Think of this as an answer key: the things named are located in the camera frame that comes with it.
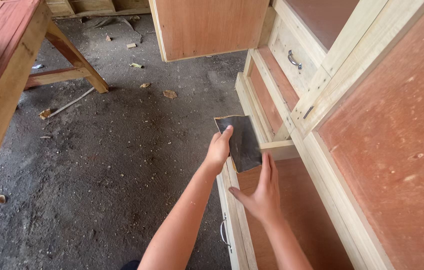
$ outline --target wooden table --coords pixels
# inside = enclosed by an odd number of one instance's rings
[[[44,0],[0,1],[0,146],[23,89],[85,77],[100,93],[107,83],[51,20]],[[46,37],[73,65],[30,75]]]

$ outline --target sandpaper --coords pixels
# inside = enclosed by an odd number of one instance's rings
[[[215,117],[215,124],[223,133],[228,125],[233,126],[229,140],[230,156],[237,173],[262,165],[262,154],[249,116],[229,115]]]

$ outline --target chrome handle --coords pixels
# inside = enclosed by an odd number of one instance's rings
[[[302,63],[297,64],[297,62],[295,61],[295,59],[292,57],[292,50],[289,50],[289,61],[290,63],[292,63],[294,66],[298,66],[299,69],[302,69]]]
[[[224,216],[225,218],[222,220],[222,223],[220,224],[220,236],[222,237],[222,241],[223,241],[223,242],[224,242],[227,246],[229,246],[230,253],[232,253],[232,246],[231,246],[229,243],[227,243],[227,242],[226,242],[226,240],[223,238],[222,227],[223,227],[223,224],[225,223],[225,221],[227,220],[227,215],[224,213],[224,214],[223,214],[223,216]]]

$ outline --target forearm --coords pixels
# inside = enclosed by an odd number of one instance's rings
[[[140,270],[185,269],[219,172],[214,166],[202,163],[150,241],[140,262]]]
[[[264,224],[280,270],[312,270],[289,224],[283,217]]]

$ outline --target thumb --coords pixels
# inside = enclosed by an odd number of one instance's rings
[[[230,193],[232,193],[232,195],[239,200],[239,202],[241,202],[245,208],[248,209],[249,203],[250,203],[250,198],[247,197],[247,195],[245,195],[244,193],[242,193],[240,191],[240,189],[236,188],[236,187],[229,187],[229,191]]]
[[[228,142],[230,137],[232,136],[232,133],[233,133],[233,126],[229,125],[227,126],[227,129],[223,131],[222,136],[220,138]]]

